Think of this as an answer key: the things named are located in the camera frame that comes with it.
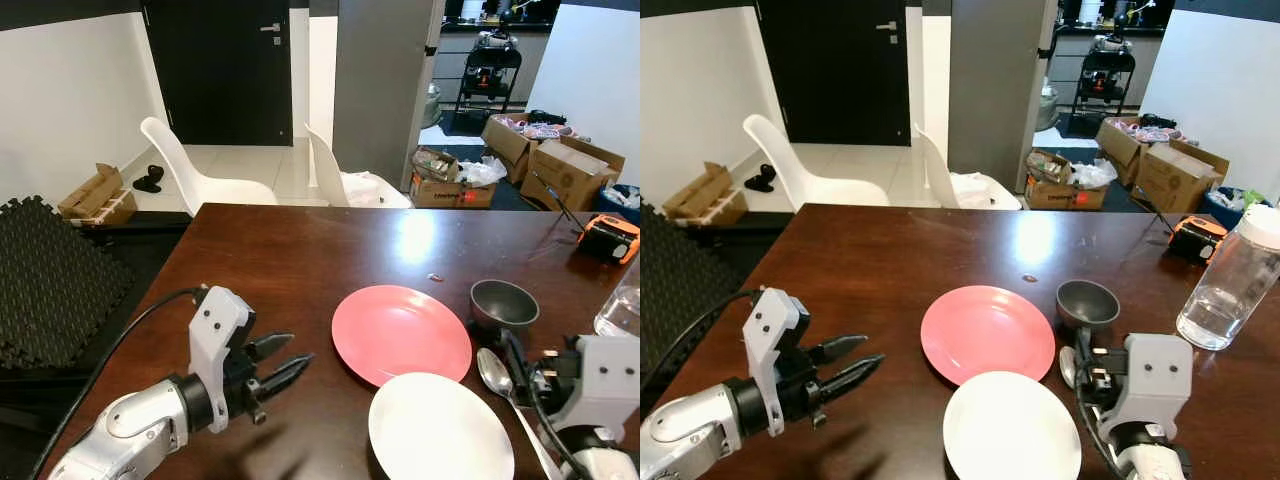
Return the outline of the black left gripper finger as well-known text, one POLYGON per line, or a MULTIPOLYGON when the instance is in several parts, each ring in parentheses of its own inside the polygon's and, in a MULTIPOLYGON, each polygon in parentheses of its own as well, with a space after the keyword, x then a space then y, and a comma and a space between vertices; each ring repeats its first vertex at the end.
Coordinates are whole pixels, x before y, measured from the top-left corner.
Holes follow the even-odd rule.
POLYGON ((269 375, 259 380, 253 390, 257 402, 266 402, 280 394, 284 389, 298 380, 314 360, 314 355, 303 353, 289 357, 269 375))
POLYGON ((287 346, 294 334, 291 332, 271 332, 261 335, 246 344, 246 355, 255 364, 261 364, 265 358, 275 355, 279 349, 287 346))
POLYGON ((867 335, 845 334, 823 340, 808 348, 808 357, 815 366, 823 366, 842 358, 868 340, 867 335))
POLYGON ((824 380, 818 389, 818 404, 828 404, 861 385, 883 364, 886 355, 863 357, 824 380))

